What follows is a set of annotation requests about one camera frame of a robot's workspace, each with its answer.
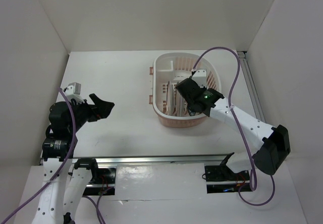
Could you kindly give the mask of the plate with orange sunburst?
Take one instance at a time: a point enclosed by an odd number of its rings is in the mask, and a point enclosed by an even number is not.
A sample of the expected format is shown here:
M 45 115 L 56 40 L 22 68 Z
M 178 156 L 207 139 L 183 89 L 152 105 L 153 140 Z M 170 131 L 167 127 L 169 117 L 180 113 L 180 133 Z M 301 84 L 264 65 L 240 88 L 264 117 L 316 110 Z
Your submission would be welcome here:
M 170 81 L 168 81 L 167 83 L 167 99 L 166 99 L 166 114 L 168 116 L 172 116 L 173 112 L 174 112 L 174 89 L 173 89 L 173 85 Z

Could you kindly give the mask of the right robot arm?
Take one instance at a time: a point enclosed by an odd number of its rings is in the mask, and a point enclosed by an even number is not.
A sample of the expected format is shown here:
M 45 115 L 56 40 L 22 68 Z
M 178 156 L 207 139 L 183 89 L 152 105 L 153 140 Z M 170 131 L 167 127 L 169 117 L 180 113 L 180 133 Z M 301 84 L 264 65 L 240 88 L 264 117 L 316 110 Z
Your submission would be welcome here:
M 237 173 L 257 167 L 267 175 L 274 175 L 290 153 L 289 133 L 286 127 L 274 127 L 249 115 L 229 103 L 220 92 L 200 87 L 193 79 L 180 82 L 176 89 L 185 99 L 193 113 L 202 113 L 221 121 L 241 134 L 248 144 L 256 149 L 252 153 L 246 147 L 245 153 L 230 154 L 220 168 L 221 176 L 230 180 Z

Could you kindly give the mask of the plate with green rim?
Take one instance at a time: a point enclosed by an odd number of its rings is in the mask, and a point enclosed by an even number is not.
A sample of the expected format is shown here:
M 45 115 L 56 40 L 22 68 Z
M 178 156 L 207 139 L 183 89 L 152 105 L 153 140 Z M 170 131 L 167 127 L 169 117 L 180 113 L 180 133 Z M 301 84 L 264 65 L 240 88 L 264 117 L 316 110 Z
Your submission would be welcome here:
M 187 113 L 189 116 L 195 116 L 196 115 L 196 112 L 194 110 L 191 109 L 190 105 L 187 104 Z

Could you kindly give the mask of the plate with red characters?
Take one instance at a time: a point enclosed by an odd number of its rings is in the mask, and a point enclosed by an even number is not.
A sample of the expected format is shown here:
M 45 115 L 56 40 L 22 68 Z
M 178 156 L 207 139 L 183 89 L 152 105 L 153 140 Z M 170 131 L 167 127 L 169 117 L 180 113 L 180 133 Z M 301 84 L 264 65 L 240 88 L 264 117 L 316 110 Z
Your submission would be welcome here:
M 179 81 L 175 85 L 175 116 L 183 117 L 184 116 L 184 109 L 185 109 L 185 101 L 181 94 L 177 90 L 177 86 L 179 85 Z

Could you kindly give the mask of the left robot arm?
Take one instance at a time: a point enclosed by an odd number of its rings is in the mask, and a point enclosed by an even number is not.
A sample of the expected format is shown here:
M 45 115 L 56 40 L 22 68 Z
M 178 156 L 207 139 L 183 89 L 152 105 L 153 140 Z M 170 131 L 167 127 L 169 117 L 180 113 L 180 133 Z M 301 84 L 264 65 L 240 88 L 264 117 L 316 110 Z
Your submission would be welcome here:
M 74 223 L 87 184 L 99 179 L 94 158 L 73 163 L 76 133 L 86 122 L 106 119 L 115 105 L 94 93 L 89 97 L 92 104 L 69 95 L 50 107 L 50 125 L 42 145 L 43 184 L 33 223 Z

